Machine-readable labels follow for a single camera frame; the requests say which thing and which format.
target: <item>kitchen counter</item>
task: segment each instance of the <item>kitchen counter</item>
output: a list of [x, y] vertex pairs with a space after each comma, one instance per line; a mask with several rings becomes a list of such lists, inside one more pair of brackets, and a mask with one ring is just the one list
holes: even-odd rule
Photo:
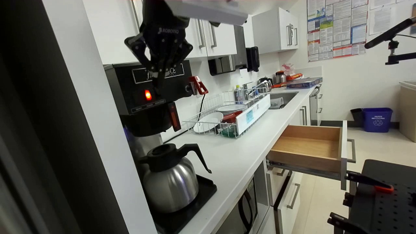
[[178, 147], [185, 143], [198, 143], [212, 174], [203, 168], [194, 152], [189, 153], [188, 158], [193, 161], [197, 174], [212, 179], [217, 186], [217, 192], [181, 233], [214, 233], [220, 227], [275, 142], [286, 129], [289, 119], [310, 99], [314, 88], [273, 90], [272, 93], [294, 91], [298, 91], [298, 95], [284, 109], [269, 109], [237, 139], [214, 132], [195, 134], [189, 131], [172, 142]]

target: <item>upper cabinet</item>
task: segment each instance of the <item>upper cabinet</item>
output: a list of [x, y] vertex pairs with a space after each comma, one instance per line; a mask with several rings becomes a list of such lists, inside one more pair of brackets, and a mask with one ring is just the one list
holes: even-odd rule
[[221, 23], [215, 27], [208, 21], [191, 19], [190, 26], [186, 28], [186, 40], [194, 45], [188, 58], [237, 53], [233, 25]]
[[282, 8], [253, 17], [255, 44], [260, 53], [299, 48], [298, 18]]
[[[103, 64], [138, 62], [124, 40], [139, 34], [142, 0], [85, 0], [85, 6]], [[188, 58], [237, 53], [233, 25], [214, 27], [208, 21], [190, 19], [186, 39], [194, 45]]]
[[103, 64], [137, 62], [124, 41], [139, 31], [142, 1], [85, 0], [84, 4]]

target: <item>wall poster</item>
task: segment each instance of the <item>wall poster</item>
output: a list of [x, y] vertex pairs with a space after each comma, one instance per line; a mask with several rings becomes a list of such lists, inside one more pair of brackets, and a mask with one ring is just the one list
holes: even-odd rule
[[368, 0], [308, 0], [308, 60], [366, 52]]

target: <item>carafe handle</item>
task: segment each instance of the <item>carafe handle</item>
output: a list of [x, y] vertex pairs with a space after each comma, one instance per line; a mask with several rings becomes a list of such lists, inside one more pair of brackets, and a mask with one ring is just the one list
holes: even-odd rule
[[206, 160], [203, 157], [203, 153], [201, 152], [198, 144], [184, 144], [177, 152], [178, 158], [185, 157], [190, 151], [194, 151], [198, 155], [198, 157], [199, 157], [201, 162], [203, 162], [206, 170], [211, 174], [212, 171], [208, 169]]

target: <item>open drawer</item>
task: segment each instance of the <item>open drawer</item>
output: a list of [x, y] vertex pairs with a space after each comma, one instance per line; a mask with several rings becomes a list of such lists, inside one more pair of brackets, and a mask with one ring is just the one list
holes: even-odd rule
[[276, 142], [267, 158], [269, 165], [341, 181], [346, 188], [347, 122], [342, 127], [292, 126]]

